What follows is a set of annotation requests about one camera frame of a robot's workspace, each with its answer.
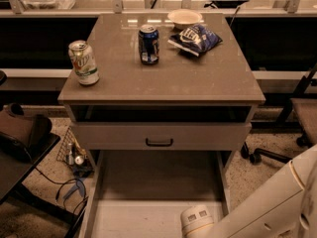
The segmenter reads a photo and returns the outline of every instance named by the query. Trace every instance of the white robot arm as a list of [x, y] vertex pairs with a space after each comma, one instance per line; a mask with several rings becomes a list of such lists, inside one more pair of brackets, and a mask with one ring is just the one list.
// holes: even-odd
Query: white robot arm
[[183, 237], [269, 238], [296, 226], [298, 238], [317, 237], [314, 202], [317, 202], [317, 145], [286, 164], [217, 223], [213, 223], [205, 205], [183, 211]]

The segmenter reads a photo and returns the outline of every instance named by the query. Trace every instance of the floor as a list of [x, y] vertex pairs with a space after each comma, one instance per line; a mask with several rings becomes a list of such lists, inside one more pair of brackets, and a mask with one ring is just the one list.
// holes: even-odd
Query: floor
[[[61, 107], [25, 107], [25, 110], [29, 113], [44, 113], [45, 115], [48, 115], [53, 122], [53, 132], [61, 136], [58, 145], [56, 145], [40, 163], [39, 170], [50, 179], [57, 182], [65, 182], [72, 179], [72, 170], [65, 163], [59, 161], [60, 147], [70, 122], [66, 117], [64, 110]], [[274, 116], [278, 112], [278, 109], [273, 109], [268, 113], [266, 110], [259, 111], [258, 113], [261, 118], [263, 118], [261, 114], [264, 114], [264, 117], [266, 118], [271, 118], [271, 116]], [[260, 147], [294, 157], [305, 150], [305, 148], [300, 148], [296, 145], [295, 141], [298, 136], [300, 136], [299, 131], [296, 133], [277, 133], [274, 132], [274, 130], [253, 130], [247, 138], [247, 144], [251, 152], [255, 148]], [[239, 152], [235, 153], [232, 163], [226, 172], [227, 182], [230, 188], [230, 203], [232, 209], [237, 207], [281, 167], [281, 163], [268, 158], [263, 158], [263, 161], [258, 166], [254, 166], [250, 164], [249, 161], [243, 159]], [[89, 190], [91, 178], [92, 176], [84, 180], [87, 190]], [[55, 203], [56, 194], [61, 187], [60, 184], [54, 184], [51, 181], [48, 181], [38, 171], [33, 171], [25, 179], [24, 185], [33, 194], [51, 203]], [[69, 193], [72, 187], [73, 184], [65, 185], [60, 190], [58, 205], [63, 205], [62, 198]], [[67, 210], [73, 211], [81, 200], [82, 196], [77, 191], [66, 201], [65, 205]], [[64, 237], [68, 227], [67, 224], [47, 216], [42, 211], [36, 210], [11, 197], [0, 205], [0, 238], [59, 238]], [[289, 231], [279, 237], [292, 238], [295, 236], [293, 236], [292, 231]]]

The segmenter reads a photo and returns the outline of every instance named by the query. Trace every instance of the chip bag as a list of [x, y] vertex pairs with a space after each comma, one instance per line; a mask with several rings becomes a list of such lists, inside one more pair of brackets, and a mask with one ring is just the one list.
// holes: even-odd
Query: chip bag
[[222, 39], [204, 26], [196, 24], [170, 36], [168, 42], [199, 57], [201, 53], [221, 43]]

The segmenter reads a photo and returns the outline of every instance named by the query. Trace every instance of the cabinet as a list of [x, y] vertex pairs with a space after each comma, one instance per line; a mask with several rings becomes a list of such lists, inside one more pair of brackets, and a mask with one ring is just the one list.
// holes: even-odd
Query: cabinet
[[[140, 63], [138, 31], [159, 31], [159, 62]], [[199, 58], [167, 42], [167, 13], [104, 14], [92, 31], [99, 81], [72, 73], [59, 96], [95, 167], [81, 237], [180, 237], [179, 215], [230, 210], [224, 172], [264, 96], [222, 14], [201, 24], [223, 42]]]

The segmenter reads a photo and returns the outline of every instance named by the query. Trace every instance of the drawer handle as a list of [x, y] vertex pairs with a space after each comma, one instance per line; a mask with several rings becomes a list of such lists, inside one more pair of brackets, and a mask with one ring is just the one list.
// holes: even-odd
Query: drawer handle
[[172, 139], [169, 142], [151, 142], [150, 139], [146, 139], [146, 144], [148, 147], [171, 147], [174, 141]]

